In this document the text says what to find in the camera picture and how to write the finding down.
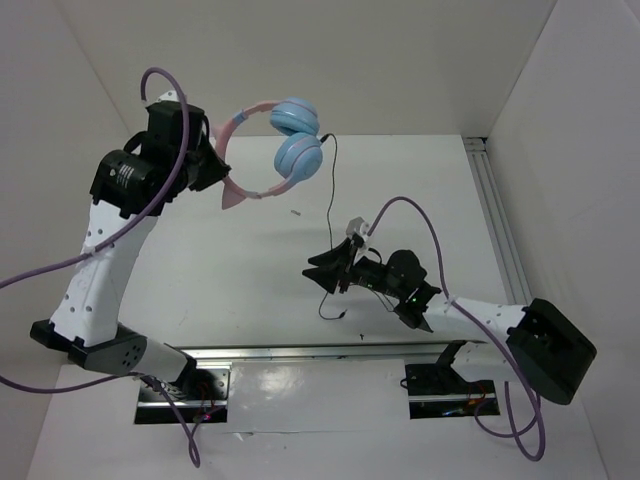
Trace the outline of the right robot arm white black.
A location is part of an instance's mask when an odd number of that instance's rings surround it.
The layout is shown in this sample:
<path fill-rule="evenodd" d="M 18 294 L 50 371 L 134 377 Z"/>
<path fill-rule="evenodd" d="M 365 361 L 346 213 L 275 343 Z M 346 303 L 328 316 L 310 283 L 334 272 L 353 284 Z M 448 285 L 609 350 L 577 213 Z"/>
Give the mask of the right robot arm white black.
<path fill-rule="evenodd" d="M 386 262 L 358 253 L 345 239 L 311 257 L 304 277 L 329 294 L 352 286 L 396 299 L 396 315 L 413 330 L 452 337 L 436 369 L 448 392 L 466 384 L 526 380 L 544 399 L 559 405 L 573 400 L 597 355 L 595 345 L 551 302 L 498 305 L 455 296 L 430 285 L 411 250 L 397 250 Z"/>

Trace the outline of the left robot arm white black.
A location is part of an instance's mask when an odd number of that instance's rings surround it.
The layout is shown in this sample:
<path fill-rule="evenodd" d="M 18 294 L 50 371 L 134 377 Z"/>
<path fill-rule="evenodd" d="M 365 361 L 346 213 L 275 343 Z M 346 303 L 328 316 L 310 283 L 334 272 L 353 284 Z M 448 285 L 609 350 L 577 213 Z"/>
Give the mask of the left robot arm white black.
<path fill-rule="evenodd" d="M 182 191 L 202 191 L 229 172 L 209 142 L 205 112 L 189 106 L 189 133 L 182 133 L 177 92 L 146 108 L 148 126 L 100 162 L 90 188 L 89 225 L 79 262 L 63 300 L 30 336 L 61 351 L 81 368 L 114 376 L 139 374 L 161 381 L 184 399 L 211 385 L 187 353 L 137 333 L 119 311 L 135 262 L 165 204 Z"/>

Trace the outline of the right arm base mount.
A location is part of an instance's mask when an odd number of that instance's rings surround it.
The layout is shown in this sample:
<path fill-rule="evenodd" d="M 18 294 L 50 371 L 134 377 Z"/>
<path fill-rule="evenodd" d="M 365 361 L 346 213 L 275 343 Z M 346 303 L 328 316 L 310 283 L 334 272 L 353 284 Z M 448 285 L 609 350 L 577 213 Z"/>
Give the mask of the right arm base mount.
<path fill-rule="evenodd" d="M 412 420 L 500 414 L 492 381 L 467 382 L 451 368 L 437 364 L 406 364 L 400 386 L 408 393 Z"/>

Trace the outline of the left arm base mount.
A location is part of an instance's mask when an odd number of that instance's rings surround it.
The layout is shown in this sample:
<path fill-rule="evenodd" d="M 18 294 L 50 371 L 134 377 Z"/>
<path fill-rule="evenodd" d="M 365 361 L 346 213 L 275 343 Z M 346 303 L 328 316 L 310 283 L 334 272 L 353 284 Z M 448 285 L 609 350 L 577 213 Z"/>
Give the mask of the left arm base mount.
<path fill-rule="evenodd" d="M 227 422 L 227 400 L 230 391 L 231 365 L 229 363 L 205 363 L 208 377 L 199 380 L 189 393 L 163 385 L 187 424 L 222 424 Z M 136 425 L 178 424 L 169 403 L 162 394 L 142 384 L 134 415 Z"/>

